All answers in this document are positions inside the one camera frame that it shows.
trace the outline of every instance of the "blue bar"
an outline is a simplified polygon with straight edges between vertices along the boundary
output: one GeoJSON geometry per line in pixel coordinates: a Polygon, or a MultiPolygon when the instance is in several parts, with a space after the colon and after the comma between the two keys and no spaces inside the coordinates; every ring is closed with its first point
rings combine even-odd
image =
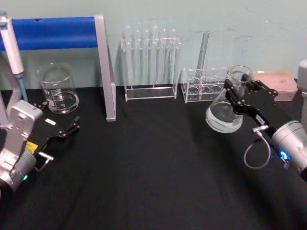
{"type": "Polygon", "coordinates": [[[12,24],[20,50],[97,47],[94,17],[15,19],[12,24]]]}

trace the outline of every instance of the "yellow label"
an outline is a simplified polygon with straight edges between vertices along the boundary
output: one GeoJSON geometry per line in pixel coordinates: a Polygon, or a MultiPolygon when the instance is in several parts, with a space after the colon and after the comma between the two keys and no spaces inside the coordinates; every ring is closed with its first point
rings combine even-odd
{"type": "Polygon", "coordinates": [[[37,149],[38,145],[28,141],[26,145],[26,149],[29,150],[30,152],[34,152],[37,149]]]}

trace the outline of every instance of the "metal frame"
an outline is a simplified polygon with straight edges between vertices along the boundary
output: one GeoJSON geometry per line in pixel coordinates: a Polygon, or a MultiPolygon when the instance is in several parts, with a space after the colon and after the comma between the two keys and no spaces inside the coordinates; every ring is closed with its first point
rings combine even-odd
{"type": "Polygon", "coordinates": [[[103,15],[95,15],[94,18],[101,79],[105,96],[106,120],[116,121],[116,86],[106,34],[105,19],[103,15]]]}
{"type": "MultiPolygon", "coordinates": [[[[20,50],[97,47],[106,105],[106,120],[116,120],[116,86],[103,15],[16,19],[12,20],[12,24],[20,50]]],[[[0,51],[4,51],[1,39],[0,51]]]]}

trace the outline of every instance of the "black tablecloth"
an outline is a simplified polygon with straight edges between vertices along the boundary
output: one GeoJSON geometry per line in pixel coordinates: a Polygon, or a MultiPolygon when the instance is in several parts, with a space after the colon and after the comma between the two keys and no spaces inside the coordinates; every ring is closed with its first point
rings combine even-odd
{"type": "MultiPolygon", "coordinates": [[[[117,88],[117,121],[108,123],[100,89],[78,95],[71,114],[45,115],[60,124],[80,115],[80,132],[52,144],[46,152],[55,160],[1,201],[1,229],[307,229],[306,183],[276,154],[262,170],[243,164],[257,138],[249,117],[236,133],[220,134],[205,123],[210,102],[185,104],[181,92],[124,102],[117,88]]],[[[29,98],[43,100],[41,91],[29,98]]],[[[300,118],[299,93],[281,106],[300,118]]],[[[261,164],[266,154],[257,144],[249,160],[261,164]]]]}

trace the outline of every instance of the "pipette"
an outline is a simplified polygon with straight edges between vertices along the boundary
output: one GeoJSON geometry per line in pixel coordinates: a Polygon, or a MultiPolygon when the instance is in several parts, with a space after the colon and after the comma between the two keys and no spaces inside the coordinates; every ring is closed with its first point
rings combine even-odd
{"type": "Polygon", "coordinates": [[[28,101],[23,81],[24,67],[12,25],[12,18],[8,17],[5,11],[0,11],[0,33],[12,72],[19,81],[24,100],[28,101]]]}

